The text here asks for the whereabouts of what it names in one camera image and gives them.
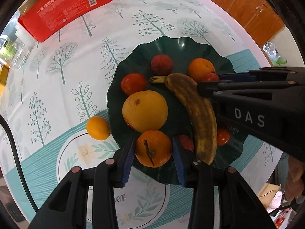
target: round table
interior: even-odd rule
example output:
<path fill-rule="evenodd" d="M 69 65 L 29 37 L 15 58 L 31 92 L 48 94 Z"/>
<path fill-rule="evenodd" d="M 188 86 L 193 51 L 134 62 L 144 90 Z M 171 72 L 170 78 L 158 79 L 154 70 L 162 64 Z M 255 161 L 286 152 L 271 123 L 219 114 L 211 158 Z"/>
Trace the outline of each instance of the round table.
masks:
<path fill-rule="evenodd" d="M 105 141 L 89 137 L 86 121 L 94 115 L 108 119 L 106 94 L 117 65 L 137 45 L 160 36 L 188 36 L 210 44 L 232 62 L 236 72 L 269 66 L 247 32 L 210 0 L 114 0 L 36 43 L 24 69 L 11 68 L 0 113 L 13 132 L 25 179 L 38 207 L 73 166 L 97 166 L 118 149 L 112 137 Z M 248 136 L 242 155 L 232 166 L 258 193 L 281 154 Z M 35 212 L 3 131 L 0 155 L 15 202 L 31 221 Z M 87 227 L 91 228 L 89 189 Z M 160 184 L 132 168 L 126 187 L 115 190 L 119 228 L 186 228 L 192 195 L 192 189 Z M 215 216 L 217 228 L 217 190 Z"/>

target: white wall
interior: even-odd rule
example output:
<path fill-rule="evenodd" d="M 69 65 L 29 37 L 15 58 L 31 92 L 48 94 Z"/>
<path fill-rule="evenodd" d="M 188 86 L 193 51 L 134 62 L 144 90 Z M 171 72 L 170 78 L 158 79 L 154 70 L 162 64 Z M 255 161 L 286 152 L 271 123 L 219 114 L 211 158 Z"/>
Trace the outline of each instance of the white wall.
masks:
<path fill-rule="evenodd" d="M 276 50 L 287 59 L 286 66 L 304 67 L 298 46 L 287 27 L 280 30 L 270 41 L 275 44 Z"/>

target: barcode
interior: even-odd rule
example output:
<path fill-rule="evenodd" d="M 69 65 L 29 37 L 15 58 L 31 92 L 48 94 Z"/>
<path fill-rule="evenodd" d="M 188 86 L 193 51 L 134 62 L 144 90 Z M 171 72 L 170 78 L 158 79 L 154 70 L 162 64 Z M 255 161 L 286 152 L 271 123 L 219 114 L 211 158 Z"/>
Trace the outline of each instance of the barcode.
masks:
<path fill-rule="evenodd" d="M 97 5 L 96 0 L 88 0 L 88 1 L 89 1 L 89 4 L 90 4 L 90 7 L 92 7 L 94 5 Z"/>

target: red package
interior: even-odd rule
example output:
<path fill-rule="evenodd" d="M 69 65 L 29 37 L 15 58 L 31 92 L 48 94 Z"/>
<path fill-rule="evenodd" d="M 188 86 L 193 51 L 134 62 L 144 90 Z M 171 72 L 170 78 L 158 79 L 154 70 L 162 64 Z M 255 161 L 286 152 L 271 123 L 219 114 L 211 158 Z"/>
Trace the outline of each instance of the red package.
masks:
<path fill-rule="evenodd" d="M 18 22 L 39 42 L 81 15 L 111 0 L 39 0 Z"/>

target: brown overripe banana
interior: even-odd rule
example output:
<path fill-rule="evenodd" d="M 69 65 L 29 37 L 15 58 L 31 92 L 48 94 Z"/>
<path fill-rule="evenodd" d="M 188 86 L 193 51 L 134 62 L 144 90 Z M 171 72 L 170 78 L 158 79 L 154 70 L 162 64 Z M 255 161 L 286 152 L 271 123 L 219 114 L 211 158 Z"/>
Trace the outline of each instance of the brown overripe banana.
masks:
<path fill-rule="evenodd" d="M 210 101 L 197 92 L 197 83 L 181 73 L 152 77 L 150 82 L 164 83 L 186 108 L 193 127 L 196 157 L 210 165 L 217 148 L 216 118 Z"/>

